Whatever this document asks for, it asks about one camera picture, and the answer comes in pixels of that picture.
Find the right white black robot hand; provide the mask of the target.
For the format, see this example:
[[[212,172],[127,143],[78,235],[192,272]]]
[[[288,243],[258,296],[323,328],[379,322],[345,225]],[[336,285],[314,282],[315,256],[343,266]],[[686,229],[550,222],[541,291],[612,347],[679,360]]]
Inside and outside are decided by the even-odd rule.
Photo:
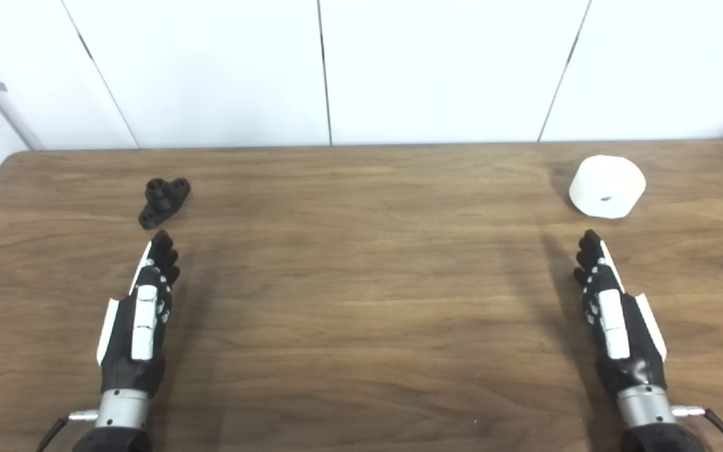
[[[573,275],[606,392],[648,384],[666,389],[667,346],[646,295],[626,292],[608,246],[592,229],[579,239],[576,261]]]

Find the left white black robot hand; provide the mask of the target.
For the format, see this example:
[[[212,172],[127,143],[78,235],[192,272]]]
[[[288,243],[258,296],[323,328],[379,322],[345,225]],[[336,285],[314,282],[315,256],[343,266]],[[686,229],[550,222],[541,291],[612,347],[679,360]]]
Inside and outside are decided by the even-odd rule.
[[[97,345],[101,392],[135,390],[150,398],[158,392],[178,257],[168,232],[159,231],[144,249],[128,293],[109,300]]]

